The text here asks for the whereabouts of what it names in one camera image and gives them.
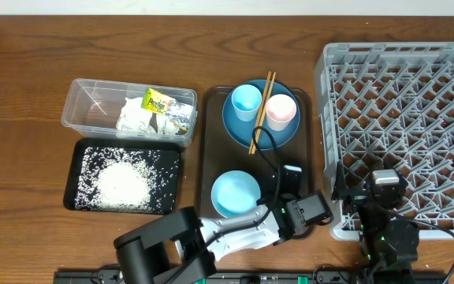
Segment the light blue rice bowl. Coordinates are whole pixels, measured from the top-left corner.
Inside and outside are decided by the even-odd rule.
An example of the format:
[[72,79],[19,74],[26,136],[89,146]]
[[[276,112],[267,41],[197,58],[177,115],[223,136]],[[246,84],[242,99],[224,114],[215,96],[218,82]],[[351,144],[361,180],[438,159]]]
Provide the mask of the light blue rice bowl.
[[231,170],[215,180],[210,196],[217,213],[230,218],[255,208],[261,198],[261,189],[250,174]]

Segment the light blue cup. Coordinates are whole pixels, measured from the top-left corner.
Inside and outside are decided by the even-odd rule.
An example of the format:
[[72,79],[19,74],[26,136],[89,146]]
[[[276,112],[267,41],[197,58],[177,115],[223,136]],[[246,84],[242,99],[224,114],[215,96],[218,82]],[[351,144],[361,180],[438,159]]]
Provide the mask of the light blue cup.
[[262,93],[253,85],[243,84],[233,90],[231,101],[236,116],[241,121],[251,121],[262,104]]

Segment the green yellow snack wrapper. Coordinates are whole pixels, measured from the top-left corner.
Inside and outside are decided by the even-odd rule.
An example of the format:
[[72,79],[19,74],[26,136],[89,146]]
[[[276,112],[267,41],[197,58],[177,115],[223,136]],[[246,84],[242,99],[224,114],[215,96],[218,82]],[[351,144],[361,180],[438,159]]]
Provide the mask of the green yellow snack wrapper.
[[192,105],[148,88],[141,107],[156,115],[157,133],[183,135],[188,132]]

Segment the white tissue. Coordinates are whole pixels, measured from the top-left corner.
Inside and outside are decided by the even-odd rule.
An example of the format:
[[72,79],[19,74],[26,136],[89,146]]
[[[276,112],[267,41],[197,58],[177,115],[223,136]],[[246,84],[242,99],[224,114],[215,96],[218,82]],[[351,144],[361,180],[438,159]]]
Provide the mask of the white tissue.
[[117,120],[117,130],[177,135],[180,128],[164,114],[143,109],[143,98],[126,99]]

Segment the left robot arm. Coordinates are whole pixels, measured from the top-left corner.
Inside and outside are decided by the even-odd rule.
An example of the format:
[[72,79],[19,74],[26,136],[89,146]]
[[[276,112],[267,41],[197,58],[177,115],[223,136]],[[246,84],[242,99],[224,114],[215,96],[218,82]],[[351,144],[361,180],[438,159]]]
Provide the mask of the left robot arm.
[[283,166],[276,167],[276,191],[266,204],[236,217],[208,219],[185,207],[121,235],[113,242],[126,283],[193,283],[217,272],[224,256],[278,245],[295,225],[279,197]]

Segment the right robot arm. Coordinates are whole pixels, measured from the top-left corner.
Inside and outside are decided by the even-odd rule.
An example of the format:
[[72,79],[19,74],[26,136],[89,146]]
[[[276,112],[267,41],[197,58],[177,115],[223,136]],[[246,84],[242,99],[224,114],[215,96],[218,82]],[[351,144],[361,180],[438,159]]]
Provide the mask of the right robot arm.
[[371,171],[365,183],[347,186],[343,164],[337,163],[332,200],[340,200],[348,213],[360,219],[359,243],[369,265],[349,277],[350,283],[414,283],[411,263],[418,259],[419,228],[393,216],[407,188],[394,169]]

